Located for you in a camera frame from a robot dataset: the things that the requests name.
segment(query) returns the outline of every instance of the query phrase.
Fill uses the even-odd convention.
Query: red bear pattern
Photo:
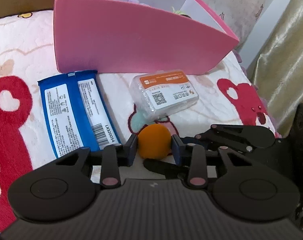
[[[240,83],[235,85],[229,79],[219,79],[217,81],[219,90],[224,96],[235,106],[243,125],[257,125],[256,120],[261,125],[266,125],[267,110],[261,102],[255,88],[248,83]],[[227,91],[233,88],[238,98],[232,98]]]
[[[0,78],[0,93],[3,90],[8,90],[20,104],[12,112],[0,108],[0,232],[15,220],[7,200],[10,184],[32,170],[29,153],[19,131],[32,109],[32,96],[26,83],[16,76]]]

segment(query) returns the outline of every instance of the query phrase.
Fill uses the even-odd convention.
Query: black circular disc
[[[57,198],[66,193],[68,184],[55,178],[40,179],[32,184],[31,193],[37,198]]]
[[[300,199],[289,179],[254,166],[228,170],[213,186],[213,197],[224,210],[251,221],[272,221],[290,215]]]
[[[240,192],[253,200],[266,200],[277,193],[277,188],[271,182],[264,179],[249,179],[239,186]]]
[[[267,148],[274,144],[275,135],[264,126],[253,126],[246,128],[246,139],[256,148]]]
[[[69,166],[38,169],[17,179],[8,190],[14,213],[28,221],[57,221],[83,211],[95,197],[91,180]]]

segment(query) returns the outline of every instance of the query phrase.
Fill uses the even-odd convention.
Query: white label
[[[95,80],[91,78],[78,81],[78,87],[99,148],[102,150],[107,145],[119,143],[107,117]]]
[[[45,101],[58,157],[82,147],[66,84],[46,89]]]
[[[156,85],[146,89],[146,93],[155,109],[171,106],[198,95],[190,82]]]

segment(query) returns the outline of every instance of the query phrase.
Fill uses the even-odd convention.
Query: transparent plastic box
[[[154,121],[194,105],[199,99],[182,70],[135,76],[130,94],[146,121]]]

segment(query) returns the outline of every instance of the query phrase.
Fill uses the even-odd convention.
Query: gold curtain
[[[286,136],[303,102],[303,0],[290,1],[258,57],[252,83]]]

